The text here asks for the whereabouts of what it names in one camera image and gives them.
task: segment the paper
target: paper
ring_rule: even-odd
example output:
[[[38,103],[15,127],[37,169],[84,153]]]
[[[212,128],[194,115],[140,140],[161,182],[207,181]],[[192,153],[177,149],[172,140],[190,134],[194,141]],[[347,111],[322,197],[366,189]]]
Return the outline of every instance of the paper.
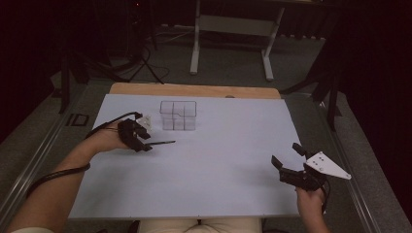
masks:
[[[163,100],[195,101],[196,129],[162,130]],[[271,164],[272,154],[298,171],[305,162],[283,100],[108,94],[94,126],[128,112],[151,116],[145,143],[176,143],[95,156],[71,218],[297,215],[294,187]]]

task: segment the metal frame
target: metal frame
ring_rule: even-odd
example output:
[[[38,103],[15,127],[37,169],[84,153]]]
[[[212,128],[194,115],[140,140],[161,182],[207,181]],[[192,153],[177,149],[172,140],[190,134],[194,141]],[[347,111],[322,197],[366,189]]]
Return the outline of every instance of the metal frame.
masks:
[[[285,8],[279,9],[276,21],[245,19],[236,17],[205,16],[200,13],[200,0],[196,0],[196,18],[194,21],[194,46],[191,55],[190,74],[197,75],[199,64],[199,33],[200,30],[216,31],[236,34],[246,34],[269,37],[269,44],[261,51],[264,73],[268,81],[273,81],[273,72],[269,54],[276,39]]]

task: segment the black wire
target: black wire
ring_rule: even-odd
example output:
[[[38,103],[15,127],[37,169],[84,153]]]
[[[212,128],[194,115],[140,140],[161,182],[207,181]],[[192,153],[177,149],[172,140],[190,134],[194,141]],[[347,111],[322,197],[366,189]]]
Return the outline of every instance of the black wire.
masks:
[[[87,171],[90,168],[90,163],[88,163],[87,165],[83,166],[83,167],[79,167],[79,168],[73,168],[73,169],[67,169],[67,170],[63,170],[63,171],[58,171],[58,172],[54,172],[48,175],[45,175],[44,177],[42,177],[41,179],[37,180],[37,182],[35,182],[34,184],[30,185],[30,187],[27,190],[27,194],[26,194],[26,198],[30,196],[30,194],[38,187],[40,186],[42,183],[46,183],[48,181],[51,181],[53,179],[59,178],[59,177],[63,177],[63,176],[67,176],[67,175],[72,175],[72,174],[76,174],[76,173],[81,173],[84,171]]]

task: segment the gray floor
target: gray floor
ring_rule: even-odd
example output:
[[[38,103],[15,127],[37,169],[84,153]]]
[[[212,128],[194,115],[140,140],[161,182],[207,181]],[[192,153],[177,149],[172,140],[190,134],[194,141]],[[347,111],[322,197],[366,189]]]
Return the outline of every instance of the gray floor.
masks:
[[[191,76],[189,63],[192,37],[189,35],[170,40],[173,36],[175,35],[158,36],[158,50],[154,50],[148,43],[151,51],[149,63],[153,65],[154,71],[162,76],[166,74],[165,68],[169,69],[169,74],[162,79],[165,83],[278,89],[289,87],[305,78],[324,42],[278,38],[270,55],[275,81],[269,83],[264,78],[259,51],[264,45],[263,40],[247,38],[252,44],[246,46],[244,43],[233,44],[230,40],[218,43],[216,35],[203,34],[198,74]],[[130,70],[122,76],[130,77],[133,72],[134,70]],[[57,81],[58,78],[59,74],[53,77]],[[147,68],[142,69],[133,79],[134,83],[154,81]],[[12,187],[31,157],[42,152],[45,155],[39,172],[35,173],[36,177],[42,176],[84,137],[111,84],[107,79],[94,76],[88,85],[73,85],[73,101],[66,115],[58,114],[58,99],[48,98],[15,130],[0,146],[0,200],[11,199],[8,194],[15,190]],[[325,124],[325,109],[308,97],[307,93],[312,89],[313,85],[283,98],[287,101],[302,145],[309,150],[323,150],[354,177],[350,182],[330,179],[332,191],[326,221],[332,232],[412,232],[344,94],[339,94],[338,108],[341,116],[335,118],[337,132],[332,133]],[[86,127],[64,126],[70,114],[89,115],[89,123]],[[44,138],[49,139],[50,143],[44,141]],[[69,220],[65,232],[96,232],[103,228],[107,228],[109,232],[126,232],[130,222],[131,220]],[[265,229],[270,228],[304,232],[297,216],[269,218]]]

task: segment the wrist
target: wrist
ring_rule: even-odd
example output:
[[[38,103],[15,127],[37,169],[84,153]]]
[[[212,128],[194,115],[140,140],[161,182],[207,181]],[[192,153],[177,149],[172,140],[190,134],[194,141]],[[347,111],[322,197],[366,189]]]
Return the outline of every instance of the wrist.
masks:
[[[330,232],[326,226],[324,217],[322,215],[303,217],[302,220],[308,233]]]

